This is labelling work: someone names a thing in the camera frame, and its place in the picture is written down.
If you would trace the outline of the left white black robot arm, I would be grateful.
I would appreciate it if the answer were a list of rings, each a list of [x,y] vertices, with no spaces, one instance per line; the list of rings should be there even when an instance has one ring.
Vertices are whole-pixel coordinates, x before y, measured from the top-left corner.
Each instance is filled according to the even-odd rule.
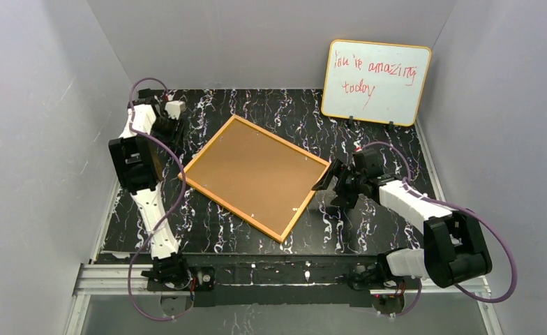
[[[118,181],[136,204],[149,236],[152,269],[142,275],[157,283],[178,285],[189,279],[188,268],[165,216],[160,161],[148,136],[157,121],[177,125],[184,104],[169,101],[159,90],[141,89],[133,105],[122,133],[108,142],[108,149]]]

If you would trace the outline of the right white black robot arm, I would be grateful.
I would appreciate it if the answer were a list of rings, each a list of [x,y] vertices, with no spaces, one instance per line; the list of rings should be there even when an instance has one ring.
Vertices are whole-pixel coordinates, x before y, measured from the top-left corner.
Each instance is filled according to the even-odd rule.
[[[379,254],[374,267],[353,275],[355,282],[429,278],[439,287],[448,288],[492,270],[479,221],[461,210],[433,203],[403,179],[386,173],[376,150],[354,152],[351,164],[334,160],[313,190],[326,190],[333,181],[336,196],[331,205],[353,209],[363,195],[397,213],[423,237],[422,248],[397,248]]]

